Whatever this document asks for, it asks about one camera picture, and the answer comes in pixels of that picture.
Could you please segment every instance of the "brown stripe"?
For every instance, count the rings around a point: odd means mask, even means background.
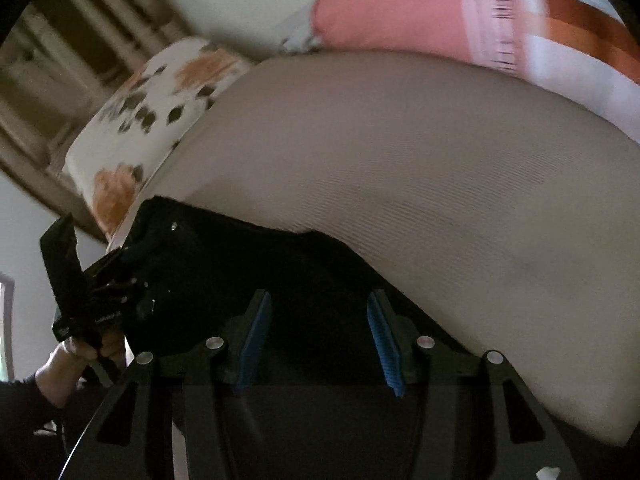
[[[625,25],[599,9],[578,0],[545,0],[548,16],[596,35],[640,60],[640,46]]]
[[[544,37],[599,59],[640,84],[640,62],[624,50],[575,25],[550,18],[545,20],[545,24]]]

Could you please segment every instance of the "white floral pillowcase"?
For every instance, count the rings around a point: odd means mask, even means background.
[[[202,38],[181,40],[137,70],[85,126],[66,171],[108,237],[182,136],[252,66]]]

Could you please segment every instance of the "hand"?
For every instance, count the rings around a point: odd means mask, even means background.
[[[111,329],[104,333],[100,354],[113,360],[120,369],[125,367],[124,335],[120,330]],[[36,372],[38,389],[55,407],[64,408],[84,369],[97,357],[97,351],[81,339],[67,339],[56,347],[49,360]]]

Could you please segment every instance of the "beige bed sheet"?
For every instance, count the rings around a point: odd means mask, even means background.
[[[162,165],[155,194],[360,254],[548,409],[622,444],[640,417],[640,147],[584,108],[404,54],[269,60]]]

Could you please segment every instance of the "pink blanket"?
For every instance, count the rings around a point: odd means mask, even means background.
[[[578,0],[316,0],[284,52],[435,54],[563,95],[640,142],[640,48],[625,25]]]

